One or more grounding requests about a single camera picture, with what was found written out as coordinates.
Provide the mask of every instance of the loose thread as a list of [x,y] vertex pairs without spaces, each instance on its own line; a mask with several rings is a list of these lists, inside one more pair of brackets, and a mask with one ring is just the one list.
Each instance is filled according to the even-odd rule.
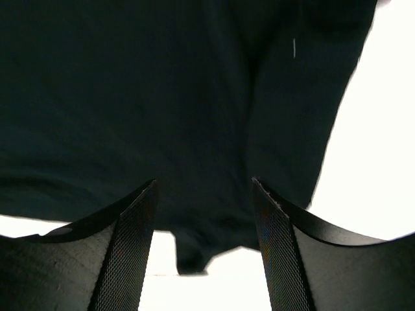
[[296,38],[292,39],[293,58],[297,56]]

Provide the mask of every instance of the white background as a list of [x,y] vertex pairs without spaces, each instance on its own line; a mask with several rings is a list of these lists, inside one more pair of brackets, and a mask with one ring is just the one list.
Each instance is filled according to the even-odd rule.
[[[358,233],[415,231],[415,1],[377,11],[338,113],[310,211]],[[46,233],[58,223],[0,215],[0,234]],[[261,254],[217,257],[206,277],[179,277],[174,237],[155,232],[139,311],[270,311]]]

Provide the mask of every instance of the dark fabric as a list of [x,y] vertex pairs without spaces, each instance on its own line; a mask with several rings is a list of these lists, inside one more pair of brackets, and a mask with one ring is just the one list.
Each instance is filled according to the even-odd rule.
[[374,9],[3,1],[0,213],[74,221],[157,178],[181,273],[258,249],[250,177],[307,207]]

